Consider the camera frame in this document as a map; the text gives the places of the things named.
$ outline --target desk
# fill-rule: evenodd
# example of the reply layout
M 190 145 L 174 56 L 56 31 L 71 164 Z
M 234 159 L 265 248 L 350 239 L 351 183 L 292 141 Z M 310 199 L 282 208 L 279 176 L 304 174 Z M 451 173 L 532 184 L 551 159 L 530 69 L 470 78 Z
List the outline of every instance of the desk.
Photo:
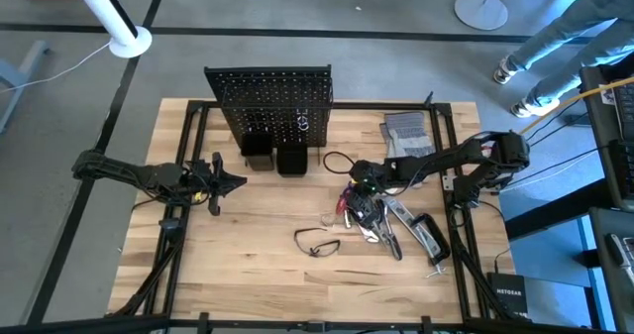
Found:
M 162 102 L 148 164 L 173 162 L 187 102 Z M 458 142 L 479 132 L 475 103 L 452 103 L 452 109 Z M 340 151 L 353 160 L 382 162 L 385 144 L 378 124 L 383 122 L 383 115 L 373 110 L 333 110 L 328 146 L 321 149 L 321 155 Z M 429 115 L 425 115 L 425 121 L 430 130 Z M 447 146 L 444 126 L 441 131 Z M 337 255 L 314 259 L 296 248 L 293 232 L 319 226 L 320 216 L 334 211 L 349 180 L 346 175 L 332 174 L 319 166 L 316 149 L 309 150 L 309 169 L 304 177 L 253 172 L 245 167 L 222 112 L 212 109 L 201 158 L 209 161 L 212 152 L 222 154 L 226 171 L 246 176 L 249 182 L 220 200 L 219 217 L 212 217 L 205 206 L 192 208 L 172 318 L 197 319 L 199 312 L 206 311 L 217 320 L 420 323 L 421 315 L 428 315 L 434 323 L 462 322 L 452 260 L 443 262 L 446 275 L 425 278 L 434 269 L 421 246 L 396 220 L 392 225 L 404 254 L 400 262 L 381 245 L 365 242 L 358 229 L 346 230 L 343 226 L 315 234 L 321 240 L 340 239 Z M 328 162 L 336 169 L 350 166 L 336 157 Z M 137 200 L 145 199 L 140 193 Z M 448 237 L 437 174 L 399 199 L 414 214 L 432 214 Z M 483 195 L 482 199 L 498 205 L 495 197 Z M 156 203 L 133 212 L 110 311 L 121 307 L 150 272 L 162 214 L 163 205 Z M 508 248 L 503 220 L 487 206 L 475 209 L 473 220 L 482 270 L 492 271 L 494 257 Z M 510 253 L 501 256 L 499 264 L 502 272 L 514 272 Z M 466 276 L 471 312 L 477 316 L 475 284 L 469 274 Z M 163 297 L 164 292 L 159 291 L 157 303 L 162 303 Z
M 616 330 L 634 332 L 634 287 L 625 272 L 616 266 L 605 246 L 607 234 L 620 238 L 634 236 L 634 217 L 621 211 L 599 208 L 591 208 L 589 215 Z
M 607 84 L 598 67 L 581 70 L 582 91 Z M 634 212 L 634 201 L 621 198 L 614 175 L 614 166 L 609 151 L 605 147 L 620 138 L 614 106 L 603 104 L 600 95 L 584 99 L 590 124 L 599 148 L 599 156 L 605 178 L 597 180 L 548 204 L 527 211 L 506 222 L 509 240 L 529 236 L 557 224 L 573 220 L 587 214 L 590 207 L 619 208 Z

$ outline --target wooden tabletop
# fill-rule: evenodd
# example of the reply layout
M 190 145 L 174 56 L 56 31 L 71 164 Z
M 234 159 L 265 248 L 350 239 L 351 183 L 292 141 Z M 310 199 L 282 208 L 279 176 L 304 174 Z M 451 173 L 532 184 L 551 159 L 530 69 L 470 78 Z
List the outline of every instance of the wooden tabletop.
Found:
M 147 164 L 174 161 L 187 101 L 162 101 Z M 474 103 L 454 102 L 452 108 L 458 142 L 479 132 Z M 386 147 L 378 124 L 383 118 L 384 112 L 380 111 L 333 110 L 328 146 L 321 155 L 340 151 L 353 160 L 382 163 Z M 222 112 L 213 109 L 207 122 L 201 158 L 210 161 L 213 152 L 220 152 L 225 170 L 246 176 L 249 181 L 221 198 L 219 217 L 212 217 L 206 206 L 192 208 L 173 318 L 196 319 L 206 311 L 211 318 L 228 320 L 420 322 L 422 315 L 429 315 L 436 323 L 462 322 L 452 260 L 443 262 L 445 275 L 426 278 L 434 272 L 426 253 L 394 217 L 391 224 L 404 254 L 400 262 L 381 244 L 367 243 L 358 228 L 347 230 L 342 225 L 303 238 L 312 245 L 339 239 L 342 245 L 338 254 L 315 259 L 297 249 L 294 231 L 319 227 L 321 216 L 334 212 L 349 180 L 346 175 L 332 174 L 318 166 L 317 150 L 309 150 L 304 177 L 254 172 L 245 167 Z M 427 114 L 425 123 L 431 135 Z M 441 130 L 447 147 L 444 127 Z M 195 127 L 191 132 L 189 152 Z M 338 157 L 329 158 L 328 164 L 337 169 L 350 167 Z M 449 238 L 437 174 L 398 198 L 415 215 L 432 214 Z M 145 199 L 142 193 L 137 198 Z M 498 205 L 495 197 L 483 194 L 480 199 Z M 163 205 L 150 203 L 133 212 L 109 311 L 121 307 L 150 272 L 163 210 Z M 495 255 L 508 248 L 504 223 L 497 211 L 485 205 L 473 211 L 473 220 L 486 273 L 492 271 Z M 500 256 L 498 262 L 501 272 L 513 273 L 509 253 Z M 477 316 L 475 286 L 465 272 L 472 314 Z M 157 310 L 162 297 L 159 291 Z

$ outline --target eyeglasses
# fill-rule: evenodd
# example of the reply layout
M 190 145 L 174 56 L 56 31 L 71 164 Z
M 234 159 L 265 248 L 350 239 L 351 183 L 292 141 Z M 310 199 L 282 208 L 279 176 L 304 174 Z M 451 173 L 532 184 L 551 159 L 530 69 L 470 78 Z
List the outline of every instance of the eyeglasses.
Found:
M 301 250 L 301 252 L 303 252 L 304 254 L 310 257 L 319 258 L 319 257 L 328 257 L 330 255 L 333 255 L 337 251 L 339 251 L 339 247 L 341 246 L 341 240 L 329 241 L 329 242 L 317 245 L 315 247 L 311 247 L 308 249 L 308 251 L 306 251 L 299 244 L 299 239 L 297 239 L 297 235 L 304 232 L 308 232 L 308 231 L 314 231 L 314 230 L 328 231 L 322 228 L 308 228 L 308 229 L 295 230 L 295 234 L 293 235 L 293 240 L 295 240 L 295 244 L 297 245 L 299 250 Z

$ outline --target concrete floor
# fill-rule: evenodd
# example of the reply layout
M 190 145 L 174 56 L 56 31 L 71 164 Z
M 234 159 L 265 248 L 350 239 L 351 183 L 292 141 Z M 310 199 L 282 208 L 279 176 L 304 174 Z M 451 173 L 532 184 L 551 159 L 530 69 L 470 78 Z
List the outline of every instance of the concrete floor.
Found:
M 491 34 L 530 36 L 573 0 L 502 1 L 508 6 L 509 22 Z M 121 2 L 132 19 L 141 24 L 151 0 Z M 456 19 L 453 2 L 162 0 L 154 25 L 483 34 Z M 80 0 L 0 0 L 2 23 L 97 25 Z M 37 74 L 37 78 L 44 78 L 75 64 L 105 44 L 107 36 L 5 31 L 0 32 L 0 40 L 0 56 L 13 63 L 19 62 L 33 41 L 48 41 L 53 54 L 45 58 Z M 518 130 L 529 121 L 508 114 L 508 106 L 579 47 L 561 48 L 507 85 L 493 83 L 490 75 L 496 63 L 517 47 L 493 43 L 155 35 L 151 49 L 141 57 L 134 74 L 107 155 L 142 163 L 162 98 L 211 95 L 202 72 L 204 66 L 330 63 L 336 99 L 422 100 L 433 90 L 437 101 L 475 101 L 485 130 Z M 91 148 L 98 137 L 125 65 L 125 60 L 103 52 L 63 78 L 31 87 L 18 105 L 9 129 L 0 136 L 0 246 L 8 249 L 0 256 L 0 325 L 23 319 L 77 186 L 70 167 L 79 152 Z M 0 107 L 4 101 L 0 96 Z M 549 129 L 557 126 L 558 122 L 554 122 Z M 568 128 L 532 150 L 532 165 L 525 174 L 593 147 L 589 129 Z M 530 199 L 551 200 L 574 190 L 574 184 L 601 176 L 598 158 L 590 157 L 537 186 L 505 193 L 503 202 L 513 203 L 514 198 L 529 204 L 533 203 Z M 47 320 L 103 314 L 135 193 L 131 187 L 109 180 L 96 183 Z M 506 205 L 503 210 L 508 210 L 507 216 L 516 212 Z M 552 245 L 550 251 L 541 253 L 539 259 L 530 251 L 536 242 L 514 244 L 518 272 L 587 285 L 587 273 L 571 268 L 574 264 L 562 265 L 564 270 L 553 268 L 558 259 L 580 250 L 575 240 L 579 230 L 548 234 L 555 240 L 546 242 Z

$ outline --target white sneaker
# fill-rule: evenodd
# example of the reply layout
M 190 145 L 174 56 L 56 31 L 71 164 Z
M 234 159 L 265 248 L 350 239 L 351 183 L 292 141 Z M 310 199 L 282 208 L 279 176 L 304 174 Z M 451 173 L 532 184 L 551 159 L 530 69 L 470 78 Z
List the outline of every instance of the white sneaker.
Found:
M 499 84 L 505 84 L 508 80 L 515 75 L 517 71 L 508 69 L 508 56 L 505 56 L 497 66 L 497 69 L 493 73 L 493 80 Z
M 526 103 L 526 98 L 511 107 L 511 113 L 520 118 L 531 116 L 544 116 L 559 106 L 559 100 L 555 99 L 546 106 L 533 106 Z

